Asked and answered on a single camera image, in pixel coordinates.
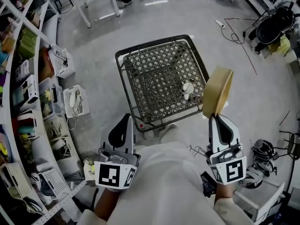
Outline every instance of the table leg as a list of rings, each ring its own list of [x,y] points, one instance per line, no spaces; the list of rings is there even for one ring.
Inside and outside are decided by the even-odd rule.
[[[112,0],[112,4],[113,4],[114,13],[116,14],[117,17],[120,16],[119,8],[118,8],[118,5],[117,5],[117,1],[116,0]]]
[[[88,18],[85,16],[85,14],[83,13],[83,11],[78,3],[78,0],[71,0],[71,1],[73,2],[74,6],[77,8],[78,12],[80,13],[82,19],[85,21],[88,28],[90,28],[91,27],[90,22],[89,22]]]

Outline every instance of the white sleeve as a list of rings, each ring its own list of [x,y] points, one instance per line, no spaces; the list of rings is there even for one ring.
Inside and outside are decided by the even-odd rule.
[[[232,198],[221,198],[217,200],[214,210],[227,225],[253,225],[251,219],[236,204]]]
[[[106,225],[106,221],[96,216],[91,210],[84,210],[77,225]]]

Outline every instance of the white plastic basket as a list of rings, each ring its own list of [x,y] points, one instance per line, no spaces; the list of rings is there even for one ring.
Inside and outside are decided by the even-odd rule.
[[[70,145],[69,145],[69,142],[70,142],[70,139],[71,139],[71,138],[69,138],[69,137],[60,137],[60,138],[54,139],[53,141],[51,141],[51,147],[52,147],[58,140],[60,140],[60,139],[63,139],[63,140],[66,141],[66,145],[67,145],[67,147],[68,147],[68,149],[69,149],[69,151],[70,151],[70,156],[65,157],[65,158],[61,158],[61,159],[59,159],[59,160],[56,160],[58,166],[60,166],[60,164],[59,164],[60,161],[70,159],[70,158],[72,158],[72,156],[73,156],[73,155],[72,155],[72,152],[71,152]]]
[[[39,95],[43,95],[46,90],[50,91],[51,95],[51,106],[52,106],[52,113],[48,116],[44,117],[44,120],[47,120],[50,117],[56,115],[62,115],[65,113],[65,106],[64,106],[64,98],[62,93],[62,87],[56,86],[51,79],[48,77],[38,85]]]
[[[75,113],[74,109],[72,109],[70,107],[71,94],[72,94],[72,92],[76,92],[76,91],[79,91],[80,97],[81,97],[81,106],[82,106],[81,113]],[[88,96],[86,94],[86,90],[84,90],[79,85],[75,85],[71,88],[64,90],[64,102],[65,102],[65,110],[66,110],[67,118],[79,117],[79,116],[90,113],[90,108],[89,108],[89,104],[88,104]]]
[[[68,135],[68,128],[64,121],[64,118],[60,116],[54,116],[44,121],[46,128],[46,133],[50,141],[64,137]],[[57,136],[50,136],[52,134],[51,130],[56,130],[58,132]]]
[[[40,111],[29,109],[29,110],[19,114],[17,119],[19,120],[21,118],[21,115],[27,114],[27,113],[32,113],[32,115],[33,115],[34,131],[35,131],[36,135],[34,137],[24,138],[24,140],[36,139],[36,138],[44,135],[45,134],[45,129],[44,129],[44,126],[43,126],[43,115],[42,115],[42,113]]]
[[[63,65],[63,60],[56,58],[54,63],[55,74],[61,78],[69,77],[75,72],[73,57],[66,49],[61,51],[60,56],[67,59],[67,66]]]
[[[3,173],[4,167],[7,168],[8,173],[11,177],[11,180],[13,181],[13,184],[14,184],[14,187],[13,187],[13,186],[9,186],[9,184],[7,184],[7,182],[5,182],[9,194],[15,199],[22,200],[24,197],[26,197],[31,192],[31,188],[20,168],[20,165],[18,163],[3,164],[0,167],[0,176],[2,179],[4,178],[4,173]]]
[[[55,194],[56,198],[53,198],[54,200],[59,199],[64,194],[68,194],[68,186],[64,183],[55,168],[46,172],[41,172],[39,175],[42,175],[45,178],[49,187]]]

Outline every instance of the shoe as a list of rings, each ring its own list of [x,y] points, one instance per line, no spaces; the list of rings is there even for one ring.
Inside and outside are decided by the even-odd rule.
[[[256,56],[261,55],[260,52],[255,51],[255,48],[254,48],[254,47],[251,48],[251,51],[252,51]]]
[[[130,1],[130,2],[121,2],[120,4],[118,4],[118,7],[119,8],[124,8],[124,7],[128,6],[131,3],[132,3],[132,1]]]

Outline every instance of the hand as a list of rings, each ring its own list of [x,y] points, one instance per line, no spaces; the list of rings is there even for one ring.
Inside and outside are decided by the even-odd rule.
[[[235,191],[234,183],[228,185],[217,184],[215,203],[220,198],[232,198]]]

